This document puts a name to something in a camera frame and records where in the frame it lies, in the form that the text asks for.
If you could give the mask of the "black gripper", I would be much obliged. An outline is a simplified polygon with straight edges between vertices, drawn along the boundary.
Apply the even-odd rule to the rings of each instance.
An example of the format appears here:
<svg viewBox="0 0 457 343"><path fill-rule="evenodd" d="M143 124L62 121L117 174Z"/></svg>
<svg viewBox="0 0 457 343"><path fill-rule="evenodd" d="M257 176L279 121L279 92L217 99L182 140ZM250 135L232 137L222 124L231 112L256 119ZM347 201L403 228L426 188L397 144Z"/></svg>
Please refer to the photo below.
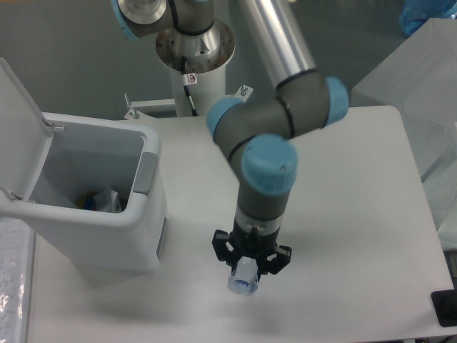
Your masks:
<svg viewBox="0 0 457 343"><path fill-rule="evenodd" d="M211 240L217 259L225 262L233 272L241 257L260 259L258 274L278 274L291 261L292 248L277 246L280 230L267 235L246 232L235 224L231 233L217 229Z"/></svg>

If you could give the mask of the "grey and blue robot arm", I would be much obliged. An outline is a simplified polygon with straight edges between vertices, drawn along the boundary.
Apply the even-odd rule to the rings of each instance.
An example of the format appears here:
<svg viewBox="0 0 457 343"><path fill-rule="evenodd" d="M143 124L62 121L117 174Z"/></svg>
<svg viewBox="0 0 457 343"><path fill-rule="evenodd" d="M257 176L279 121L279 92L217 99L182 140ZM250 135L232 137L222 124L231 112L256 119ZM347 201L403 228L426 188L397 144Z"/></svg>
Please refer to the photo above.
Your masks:
<svg viewBox="0 0 457 343"><path fill-rule="evenodd" d="M239 7L275 89L274 98L246 103L223 96L206 112L206 125L236 175L239 188L233 229L218 230L217 258L238 272L252 263L258 276L279 273L290 247L277 236L296 180L298 157L291 140L342 120L349 96L343 83L318 69L286 1L240 1ZM162 62L178 74L186 110L199 116L197 87L234 53L212 1L113 1L124 34L155 34Z"/></svg>

